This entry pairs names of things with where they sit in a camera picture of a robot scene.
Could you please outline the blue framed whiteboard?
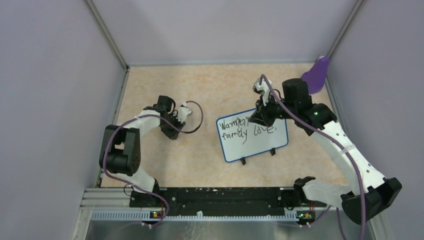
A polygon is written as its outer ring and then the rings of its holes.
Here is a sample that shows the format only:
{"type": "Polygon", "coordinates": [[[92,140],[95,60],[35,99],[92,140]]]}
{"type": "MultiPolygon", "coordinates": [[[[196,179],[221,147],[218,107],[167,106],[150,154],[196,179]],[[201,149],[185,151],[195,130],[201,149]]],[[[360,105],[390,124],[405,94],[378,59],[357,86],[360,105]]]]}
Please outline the blue framed whiteboard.
{"type": "Polygon", "coordinates": [[[249,109],[219,117],[215,124],[225,162],[231,163],[266,152],[274,152],[289,144],[288,125],[277,119],[266,127],[248,121],[255,112],[249,109]]]}

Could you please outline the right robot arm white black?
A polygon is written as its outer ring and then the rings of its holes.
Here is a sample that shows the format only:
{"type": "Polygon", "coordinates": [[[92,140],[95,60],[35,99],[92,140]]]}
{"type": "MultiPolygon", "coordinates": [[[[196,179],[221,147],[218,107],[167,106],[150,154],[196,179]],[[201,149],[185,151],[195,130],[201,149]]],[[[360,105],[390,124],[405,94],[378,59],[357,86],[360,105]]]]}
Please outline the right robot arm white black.
{"type": "Polygon", "coordinates": [[[362,225],[393,204],[402,189],[400,181],[386,177],[364,157],[332,110],[313,102],[305,81],[284,81],[283,97],[265,75],[255,81],[252,89],[259,99],[248,119],[251,123],[271,127],[277,120],[293,120],[324,149],[347,180],[347,185],[337,185],[311,176],[299,178],[293,185],[297,205],[321,202],[342,209],[352,222],[362,225]]]}

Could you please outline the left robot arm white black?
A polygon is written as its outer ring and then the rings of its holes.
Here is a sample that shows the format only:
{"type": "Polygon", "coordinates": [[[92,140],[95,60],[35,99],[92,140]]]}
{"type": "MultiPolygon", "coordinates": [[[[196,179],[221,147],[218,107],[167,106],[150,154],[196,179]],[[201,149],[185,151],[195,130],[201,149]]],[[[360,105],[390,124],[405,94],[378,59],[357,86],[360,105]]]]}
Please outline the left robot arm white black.
{"type": "Polygon", "coordinates": [[[138,115],[121,125],[108,125],[104,130],[99,166],[111,179],[132,186],[149,207],[160,202],[155,190],[156,180],[141,167],[142,137],[159,128],[171,140],[177,139],[192,114],[187,103],[176,107],[168,96],[161,95],[157,103],[145,107],[138,115]]]}

